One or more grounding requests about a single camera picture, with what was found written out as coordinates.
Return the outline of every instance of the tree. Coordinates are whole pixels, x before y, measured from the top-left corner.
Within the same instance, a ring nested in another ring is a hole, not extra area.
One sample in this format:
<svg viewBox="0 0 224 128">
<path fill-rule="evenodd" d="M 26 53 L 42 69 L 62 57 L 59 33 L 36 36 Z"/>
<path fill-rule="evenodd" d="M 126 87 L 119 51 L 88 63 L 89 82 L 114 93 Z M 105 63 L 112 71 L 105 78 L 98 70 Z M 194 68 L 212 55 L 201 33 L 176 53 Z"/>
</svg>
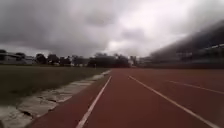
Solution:
<svg viewBox="0 0 224 128">
<path fill-rule="evenodd" d="M 44 54 L 41 54 L 41 53 L 38 53 L 36 55 L 36 61 L 39 64 L 46 64 L 47 63 L 46 57 L 44 56 Z"/>
<path fill-rule="evenodd" d="M 47 57 L 47 62 L 51 65 L 54 65 L 55 63 L 59 63 L 59 58 L 56 54 L 49 54 Z"/>
<path fill-rule="evenodd" d="M 0 49 L 0 60 L 5 60 L 5 53 L 6 53 L 6 50 Z"/>
<path fill-rule="evenodd" d="M 20 56 L 22 59 L 25 59 L 26 54 L 22 52 L 17 52 L 16 55 Z"/>
<path fill-rule="evenodd" d="M 7 53 L 5 49 L 0 49 L 0 53 Z"/>
<path fill-rule="evenodd" d="M 72 63 L 74 64 L 74 66 L 80 66 L 84 64 L 84 58 L 82 56 L 76 56 L 73 55 L 72 56 Z"/>
</svg>

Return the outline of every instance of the running track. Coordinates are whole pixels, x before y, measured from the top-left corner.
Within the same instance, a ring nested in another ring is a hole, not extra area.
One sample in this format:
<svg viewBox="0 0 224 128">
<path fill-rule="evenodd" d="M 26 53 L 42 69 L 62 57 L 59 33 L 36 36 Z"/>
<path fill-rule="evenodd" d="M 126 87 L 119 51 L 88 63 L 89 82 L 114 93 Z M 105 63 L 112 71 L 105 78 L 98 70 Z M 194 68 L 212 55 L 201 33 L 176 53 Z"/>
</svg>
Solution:
<svg viewBox="0 0 224 128">
<path fill-rule="evenodd" d="M 31 128 L 224 128 L 224 70 L 113 69 Z"/>
</svg>

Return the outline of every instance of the building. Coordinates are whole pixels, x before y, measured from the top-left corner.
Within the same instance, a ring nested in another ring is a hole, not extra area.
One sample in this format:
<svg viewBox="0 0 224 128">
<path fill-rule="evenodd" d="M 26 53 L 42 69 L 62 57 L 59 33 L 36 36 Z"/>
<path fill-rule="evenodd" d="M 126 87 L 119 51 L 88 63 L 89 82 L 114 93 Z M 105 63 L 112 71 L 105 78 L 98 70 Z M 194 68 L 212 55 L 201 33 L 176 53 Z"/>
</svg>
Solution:
<svg viewBox="0 0 224 128">
<path fill-rule="evenodd" d="M 25 56 L 25 58 L 22 58 L 15 53 L 0 53 L 0 64 L 31 65 L 35 63 L 35 58 L 32 56 Z"/>
</svg>

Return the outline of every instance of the sky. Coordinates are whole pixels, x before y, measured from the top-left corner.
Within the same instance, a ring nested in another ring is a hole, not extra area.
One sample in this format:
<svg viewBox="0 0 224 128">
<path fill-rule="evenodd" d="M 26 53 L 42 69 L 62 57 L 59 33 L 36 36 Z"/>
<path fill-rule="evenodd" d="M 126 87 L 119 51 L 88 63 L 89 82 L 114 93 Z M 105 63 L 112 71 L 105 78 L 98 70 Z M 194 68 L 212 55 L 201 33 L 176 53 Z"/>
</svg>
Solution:
<svg viewBox="0 0 224 128">
<path fill-rule="evenodd" d="M 0 49 L 147 56 L 224 19 L 224 0 L 0 0 Z"/>
</svg>

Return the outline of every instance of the grass field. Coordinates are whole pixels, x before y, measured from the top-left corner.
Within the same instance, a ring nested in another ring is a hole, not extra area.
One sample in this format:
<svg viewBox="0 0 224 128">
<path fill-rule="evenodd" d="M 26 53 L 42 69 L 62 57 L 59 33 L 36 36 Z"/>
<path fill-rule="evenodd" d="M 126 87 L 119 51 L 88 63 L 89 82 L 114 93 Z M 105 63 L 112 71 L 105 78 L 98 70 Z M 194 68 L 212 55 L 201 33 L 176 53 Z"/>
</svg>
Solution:
<svg viewBox="0 0 224 128">
<path fill-rule="evenodd" d="M 99 74 L 106 69 L 74 67 L 0 66 L 0 105 Z"/>
</svg>

